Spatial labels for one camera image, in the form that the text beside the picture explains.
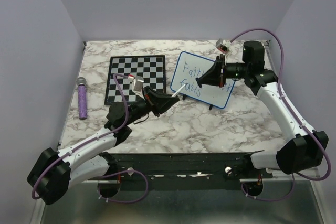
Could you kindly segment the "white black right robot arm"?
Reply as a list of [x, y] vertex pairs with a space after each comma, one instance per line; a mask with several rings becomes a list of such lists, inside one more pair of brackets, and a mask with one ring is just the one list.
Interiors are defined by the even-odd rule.
[[276, 152], [252, 153], [250, 160], [242, 163], [242, 173], [252, 178], [264, 168], [293, 174], [319, 166], [329, 138], [324, 131], [316, 131], [303, 119], [293, 104], [285, 99], [286, 95], [278, 77], [272, 70], [265, 68], [263, 44], [259, 41], [244, 42], [242, 61], [227, 63], [226, 58], [232, 51], [231, 47], [229, 41], [219, 39], [216, 42], [216, 48], [221, 54], [201, 77], [196, 78], [198, 86], [221, 88], [227, 79], [242, 79], [275, 118], [286, 141]]

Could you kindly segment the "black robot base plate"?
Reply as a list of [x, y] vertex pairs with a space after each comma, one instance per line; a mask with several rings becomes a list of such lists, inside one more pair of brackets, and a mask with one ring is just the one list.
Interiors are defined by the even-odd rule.
[[272, 178], [255, 169], [250, 153], [154, 153], [110, 154], [103, 152], [110, 168], [98, 182], [106, 194], [148, 190], [239, 190], [240, 183]]

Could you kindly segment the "white blue whiteboard marker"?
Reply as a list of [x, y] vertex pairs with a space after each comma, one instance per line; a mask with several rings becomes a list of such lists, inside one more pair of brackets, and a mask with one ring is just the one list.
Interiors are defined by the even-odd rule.
[[184, 89], [184, 87], [185, 87], [185, 84], [182, 85], [178, 90], [176, 90], [174, 94], [172, 95], [172, 97], [176, 97]]

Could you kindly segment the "blue framed whiteboard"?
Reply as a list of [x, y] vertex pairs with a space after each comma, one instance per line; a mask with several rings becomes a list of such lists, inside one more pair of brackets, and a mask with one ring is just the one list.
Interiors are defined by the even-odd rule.
[[226, 80], [222, 88], [208, 85], [200, 88], [196, 83], [196, 78], [204, 74], [213, 64], [214, 60], [186, 51], [181, 52], [171, 81], [171, 90], [180, 90], [181, 94], [190, 98], [220, 109], [225, 108], [234, 89], [235, 81]]

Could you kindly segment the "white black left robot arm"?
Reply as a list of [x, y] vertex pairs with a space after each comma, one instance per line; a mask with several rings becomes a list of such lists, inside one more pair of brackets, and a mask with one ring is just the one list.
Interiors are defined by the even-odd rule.
[[130, 124], [150, 113], [159, 117], [180, 100], [176, 94], [159, 93], [149, 86], [141, 94], [143, 97], [130, 105], [126, 101], [113, 103], [106, 124], [91, 137], [58, 151], [51, 147], [42, 151], [27, 177], [32, 199], [51, 205], [72, 185], [94, 177], [112, 179], [116, 166], [103, 152], [129, 137]]

